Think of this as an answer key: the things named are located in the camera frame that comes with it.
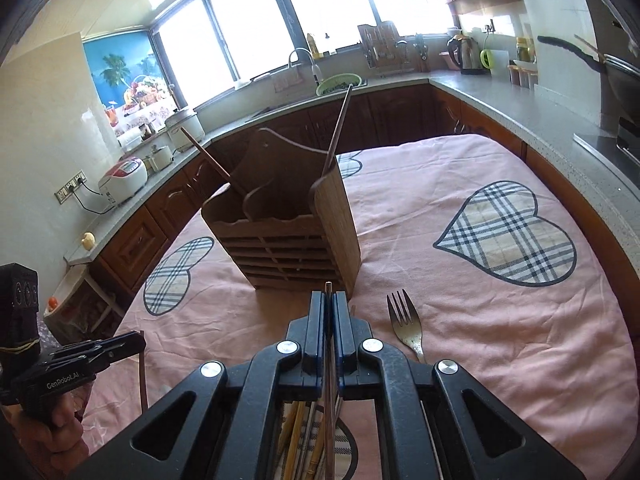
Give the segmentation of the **person's left hand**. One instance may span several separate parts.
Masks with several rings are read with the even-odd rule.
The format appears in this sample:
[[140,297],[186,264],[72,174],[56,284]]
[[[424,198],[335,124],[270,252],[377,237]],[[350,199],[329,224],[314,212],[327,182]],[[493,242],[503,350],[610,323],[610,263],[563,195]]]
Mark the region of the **person's left hand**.
[[19,405],[1,408],[1,478],[65,479],[90,455],[84,414],[93,383],[58,398],[51,425],[27,416]]

